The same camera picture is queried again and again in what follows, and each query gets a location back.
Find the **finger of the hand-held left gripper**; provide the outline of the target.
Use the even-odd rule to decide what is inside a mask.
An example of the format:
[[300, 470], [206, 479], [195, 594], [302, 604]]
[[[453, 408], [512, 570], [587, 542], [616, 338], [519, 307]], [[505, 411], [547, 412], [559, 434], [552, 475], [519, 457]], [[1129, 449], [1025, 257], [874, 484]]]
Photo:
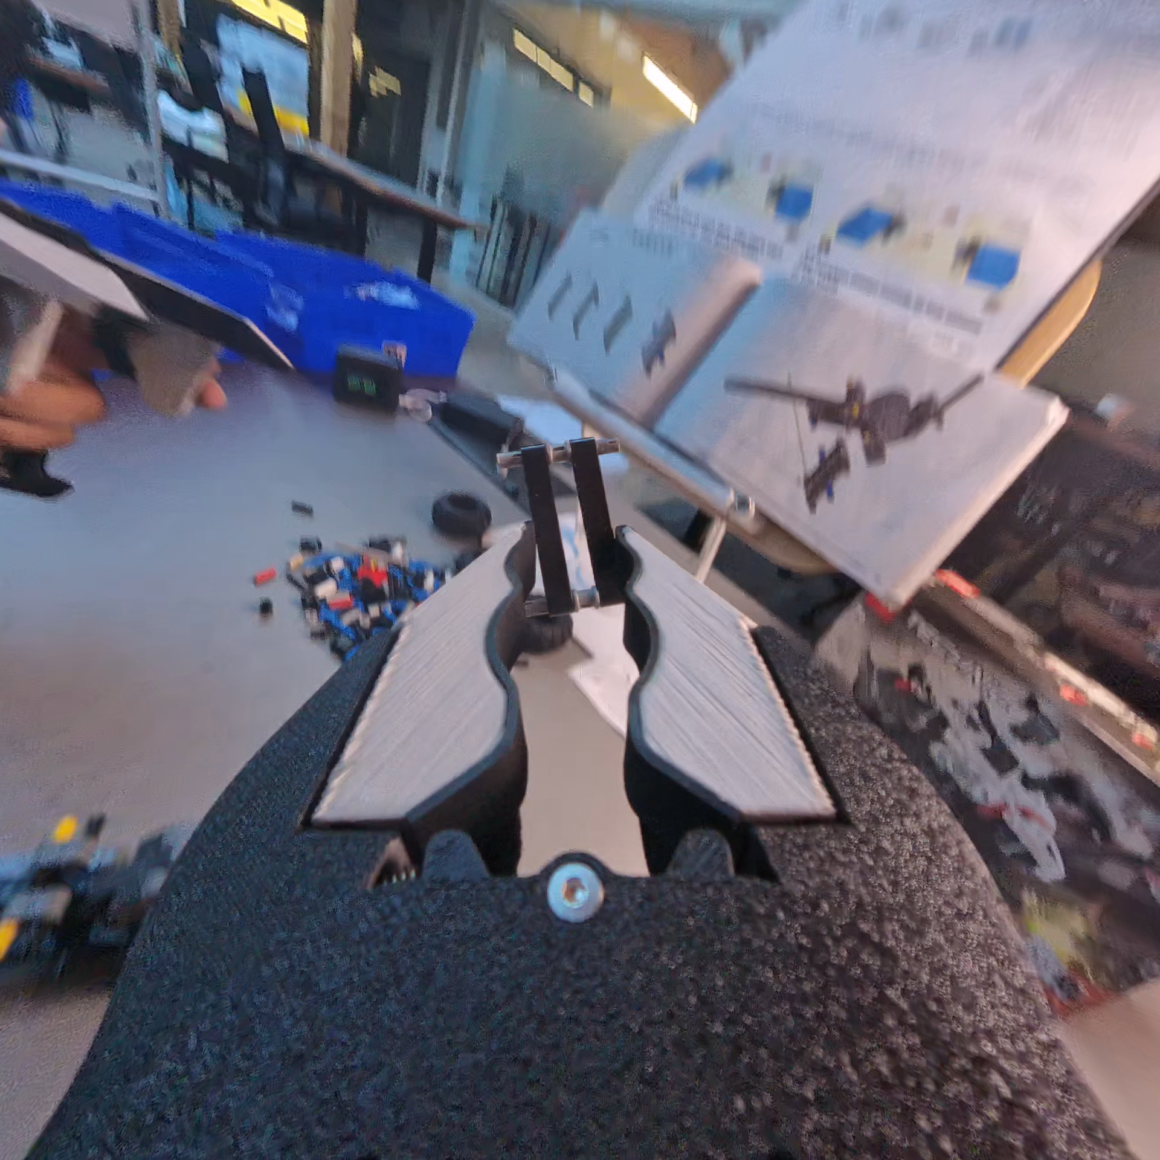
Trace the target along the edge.
[[2, 198], [2, 279], [86, 314], [111, 370], [132, 372], [147, 341], [207, 341], [274, 370], [282, 350], [252, 321], [150, 269], [94, 247], [67, 226]]

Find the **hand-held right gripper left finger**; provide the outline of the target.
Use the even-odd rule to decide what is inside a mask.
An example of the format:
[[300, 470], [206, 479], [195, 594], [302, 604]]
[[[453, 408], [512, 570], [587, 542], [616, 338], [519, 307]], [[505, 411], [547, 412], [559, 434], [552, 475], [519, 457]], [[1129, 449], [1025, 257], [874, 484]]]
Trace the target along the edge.
[[379, 831], [408, 863], [444, 831], [518, 863], [527, 747], [512, 669], [524, 652], [530, 528], [489, 547], [407, 612], [311, 803], [322, 831]]

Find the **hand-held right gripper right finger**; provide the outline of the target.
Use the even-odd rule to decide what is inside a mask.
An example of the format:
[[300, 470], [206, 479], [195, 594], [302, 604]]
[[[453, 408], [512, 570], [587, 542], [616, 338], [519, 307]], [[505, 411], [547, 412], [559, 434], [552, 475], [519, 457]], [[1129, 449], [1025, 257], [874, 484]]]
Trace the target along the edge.
[[756, 639], [756, 623], [634, 529], [619, 531], [627, 697], [623, 784], [647, 858], [692, 831], [755, 858], [757, 831], [838, 821]]

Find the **pile of small building pieces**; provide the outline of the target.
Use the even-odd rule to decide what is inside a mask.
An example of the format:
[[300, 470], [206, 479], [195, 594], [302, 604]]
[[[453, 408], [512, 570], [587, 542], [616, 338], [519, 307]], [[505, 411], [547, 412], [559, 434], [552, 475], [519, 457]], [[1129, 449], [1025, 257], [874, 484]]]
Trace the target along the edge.
[[260, 618], [273, 615], [273, 586], [282, 581], [294, 593], [308, 639], [343, 662], [372, 639], [389, 637], [479, 554], [469, 547], [449, 558], [418, 556], [401, 535], [344, 544], [304, 534], [282, 564], [253, 574], [254, 610]]

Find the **grey and black brick chassis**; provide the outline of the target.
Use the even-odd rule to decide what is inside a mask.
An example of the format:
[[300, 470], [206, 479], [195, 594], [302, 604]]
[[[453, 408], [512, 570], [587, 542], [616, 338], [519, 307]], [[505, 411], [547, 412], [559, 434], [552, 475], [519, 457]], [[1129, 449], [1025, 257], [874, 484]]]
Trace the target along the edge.
[[3, 987], [111, 981], [196, 824], [114, 843], [106, 826], [105, 813], [65, 814], [36, 846], [2, 854]]

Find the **grey desk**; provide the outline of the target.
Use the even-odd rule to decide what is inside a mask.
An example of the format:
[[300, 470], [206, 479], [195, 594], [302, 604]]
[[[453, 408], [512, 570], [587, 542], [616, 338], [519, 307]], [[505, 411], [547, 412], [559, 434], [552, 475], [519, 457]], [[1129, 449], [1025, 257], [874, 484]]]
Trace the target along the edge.
[[[103, 813], [106, 841], [196, 821], [334, 670], [294, 592], [254, 573], [299, 536], [404, 537], [445, 559], [433, 499], [474, 494], [500, 525], [521, 512], [456, 448], [409, 418], [347, 411], [304, 380], [234, 366], [223, 412], [141, 408], [119, 380], [107, 418], [50, 455], [73, 492], [2, 495], [2, 852], [65, 814]], [[567, 676], [569, 645], [515, 669], [529, 743], [519, 871], [584, 850], [642, 875], [622, 740]], [[2, 1157], [24, 1157], [74, 1078], [105, 994], [3, 988]]]

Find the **wooden background desk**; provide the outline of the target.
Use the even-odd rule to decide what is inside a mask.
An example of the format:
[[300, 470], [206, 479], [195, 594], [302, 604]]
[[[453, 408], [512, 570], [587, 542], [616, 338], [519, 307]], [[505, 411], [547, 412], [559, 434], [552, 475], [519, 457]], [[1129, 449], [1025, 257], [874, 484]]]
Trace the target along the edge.
[[161, 148], [184, 191], [184, 218], [195, 225], [194, 188], [225, 189], [245, 228], [270, 237], [333, 244], [363, 256], [369, 215], [378, 212], [416, 222], [414, 273], [431, 280], [440, 232], [478, 235], [484, 226], [439, 205], [432, 197], [335, 154], [312, 140], [297, 148], [270, 150], [260, 142], [224, 156], [205, 152], [170, 135]]

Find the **white printed task sheet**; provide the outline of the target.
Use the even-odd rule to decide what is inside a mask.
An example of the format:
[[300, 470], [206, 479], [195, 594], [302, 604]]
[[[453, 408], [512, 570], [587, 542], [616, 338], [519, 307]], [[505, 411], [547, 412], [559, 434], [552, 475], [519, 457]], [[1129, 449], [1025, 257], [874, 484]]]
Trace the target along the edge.
[[1155, 196], [1157, 2], [802, 2], [635, 221], [995, 368]]

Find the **person's left hand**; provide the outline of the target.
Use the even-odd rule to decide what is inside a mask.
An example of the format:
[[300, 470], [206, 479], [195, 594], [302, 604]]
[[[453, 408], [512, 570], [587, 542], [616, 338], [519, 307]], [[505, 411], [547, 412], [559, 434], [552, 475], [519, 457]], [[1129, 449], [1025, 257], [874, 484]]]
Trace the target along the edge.
[[90, 319], [65, 312], [39, 376], [15, 395], [1, 399], [3, 450], [48, 453], [70, 446], [80, 428], [100, 423], [107, 413], [95, 370], [107, 360], [91, 337]]

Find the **white sticker sheet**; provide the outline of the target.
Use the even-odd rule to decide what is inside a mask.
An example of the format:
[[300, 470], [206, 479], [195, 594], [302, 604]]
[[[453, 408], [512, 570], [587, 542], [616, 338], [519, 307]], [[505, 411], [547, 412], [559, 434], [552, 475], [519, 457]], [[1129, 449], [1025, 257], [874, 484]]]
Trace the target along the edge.
[[639, 670], [622, 645], [593, 652], [566, 669], [587, 703], [618, 736], [628, 732], [630, 690]]

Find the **black toy tyre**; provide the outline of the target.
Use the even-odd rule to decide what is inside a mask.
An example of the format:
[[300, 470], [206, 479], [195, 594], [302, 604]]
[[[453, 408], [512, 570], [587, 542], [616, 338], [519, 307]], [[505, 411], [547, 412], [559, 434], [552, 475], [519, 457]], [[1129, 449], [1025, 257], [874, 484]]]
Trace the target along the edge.
[[434, 529], [448, 537], [479, 541], [491, 527], [492, 515], [482, 498], [462, 490], [450, 490], [432, 501], [430, 519]]
[[572, 640], [573, 622], [571, 614], [556, 616], [546, 612], [532, 615], [530, 605], [524, 609], [520, 626], [519, 655], [537, 657], [556, 652]]

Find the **black device green display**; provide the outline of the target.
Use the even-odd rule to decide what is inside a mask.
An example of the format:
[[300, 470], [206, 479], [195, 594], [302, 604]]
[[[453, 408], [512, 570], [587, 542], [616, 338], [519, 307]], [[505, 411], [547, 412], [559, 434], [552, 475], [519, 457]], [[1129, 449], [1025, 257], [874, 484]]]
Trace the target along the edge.
[[334, 402], [393, 414], [402, 394], [402, 363], [395, 353], [340, 347], [331, 376]]

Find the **toy truck box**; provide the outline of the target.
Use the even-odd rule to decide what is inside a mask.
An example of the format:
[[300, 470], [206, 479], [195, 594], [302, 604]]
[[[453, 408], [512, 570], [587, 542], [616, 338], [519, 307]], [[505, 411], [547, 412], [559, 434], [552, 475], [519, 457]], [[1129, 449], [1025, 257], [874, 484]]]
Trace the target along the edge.
[[1157, 724], [942, 585], [855, 598], [815, 655], [955, 814], [1056, 1011], [1157, 980]]

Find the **black power adapter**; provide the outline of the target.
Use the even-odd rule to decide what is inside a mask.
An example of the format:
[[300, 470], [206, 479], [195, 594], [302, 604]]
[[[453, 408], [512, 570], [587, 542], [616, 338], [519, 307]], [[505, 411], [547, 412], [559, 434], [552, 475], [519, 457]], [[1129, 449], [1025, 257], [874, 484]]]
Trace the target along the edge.
[[497, 453], [517, 452], [526, 444], [524, 419], [497, 399], [468, 386], [445, 391], [432, 403], [432, 417], [443, 428]]

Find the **wooden pillar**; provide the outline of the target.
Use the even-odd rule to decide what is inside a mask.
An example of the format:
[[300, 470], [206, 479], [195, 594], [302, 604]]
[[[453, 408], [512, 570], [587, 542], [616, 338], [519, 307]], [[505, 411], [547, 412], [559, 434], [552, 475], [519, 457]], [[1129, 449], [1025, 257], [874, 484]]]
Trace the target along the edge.
[[317, 139], [340, 157], [349, 151], [357, 11], [358, 1], [322, 2]]

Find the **cluttered background workbench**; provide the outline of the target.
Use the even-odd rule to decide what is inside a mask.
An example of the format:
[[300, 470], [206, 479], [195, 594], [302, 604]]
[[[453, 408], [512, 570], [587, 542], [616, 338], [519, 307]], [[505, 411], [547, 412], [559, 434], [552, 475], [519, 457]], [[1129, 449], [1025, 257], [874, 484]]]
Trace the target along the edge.
[[1066, 403], [944, 566], [1157, 722], [1157, 435], [1132, 430], [1126, 403]]

